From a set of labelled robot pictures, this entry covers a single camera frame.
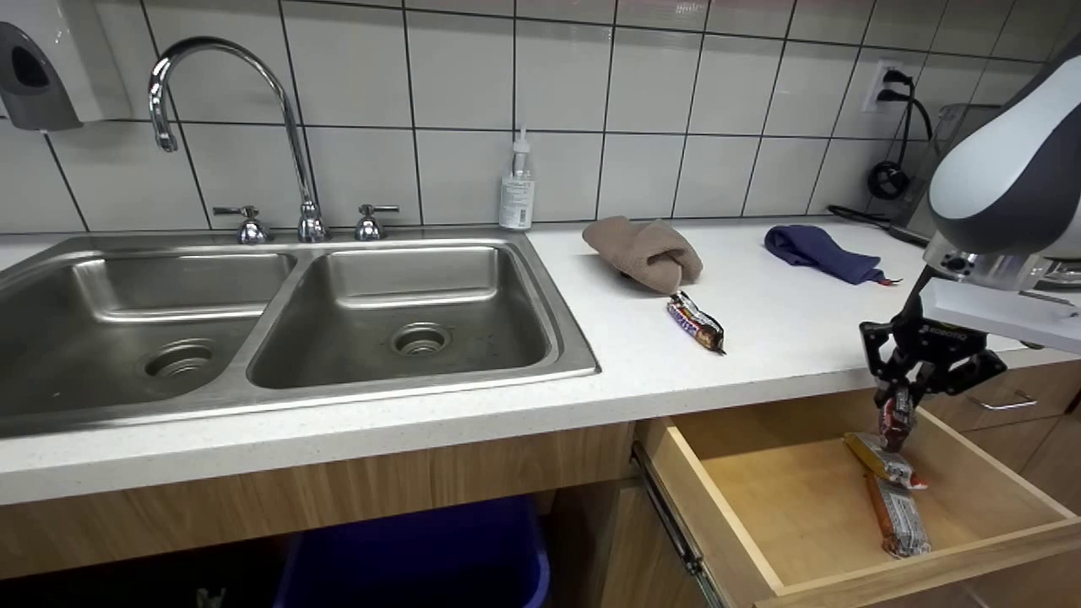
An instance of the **bottle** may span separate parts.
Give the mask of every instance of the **bottle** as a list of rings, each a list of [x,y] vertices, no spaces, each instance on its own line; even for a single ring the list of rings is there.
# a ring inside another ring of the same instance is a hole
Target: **bottle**
[[[509,171],[498,180],[498,231],[530,231],[537,184],[528,129],[516,133],[509,152]]]

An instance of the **open drawer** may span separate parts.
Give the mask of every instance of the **open drawer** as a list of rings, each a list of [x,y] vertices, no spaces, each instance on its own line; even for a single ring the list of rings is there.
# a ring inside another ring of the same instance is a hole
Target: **open drawer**
[[[662,417],[637,460],[726,603],[873,603],[1081,547],[1081,520],[922,415],[905,455],[932,554],[892,556],[844,431],[865,390]]]

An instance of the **wall outlet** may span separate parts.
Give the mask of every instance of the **wall outlet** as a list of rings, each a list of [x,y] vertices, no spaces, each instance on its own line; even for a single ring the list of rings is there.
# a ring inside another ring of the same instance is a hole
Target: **wall outlet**
[[[879,108],[879,95],[887,86],[883,83],[883,71],[901,71],[913,77],[913,67],[908,65],[898,65],[898,62],[879,62],[865,80],[865,112],[873,112]]]

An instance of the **double sink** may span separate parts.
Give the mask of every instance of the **double sink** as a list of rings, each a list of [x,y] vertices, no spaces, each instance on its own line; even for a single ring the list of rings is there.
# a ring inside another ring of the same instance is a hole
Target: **double sink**
[[[591,375],[524,236],[67,238],[0,272],[0,431]]]

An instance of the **white countertop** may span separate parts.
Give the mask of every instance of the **white countertop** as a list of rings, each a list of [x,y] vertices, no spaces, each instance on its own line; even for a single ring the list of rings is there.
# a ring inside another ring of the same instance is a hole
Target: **white countertop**
[[[724,357],[672,324],[666,298],[602,268],[578,231],[537,231],[530,238],[602,375],[0,440],[0,506],[869,389],[858,319],[887,319],[905,304],[922,252],[869,227],[828,231],[846,250],[879,252],[901,283],[846,287],[788,268],[760,246],[767,227],[683,227],[707,264],[690,294],[726,324]],[[0,244],[0,268],[38,250],[43,244]],[[1010,365],[1070,357],[992,348]]]

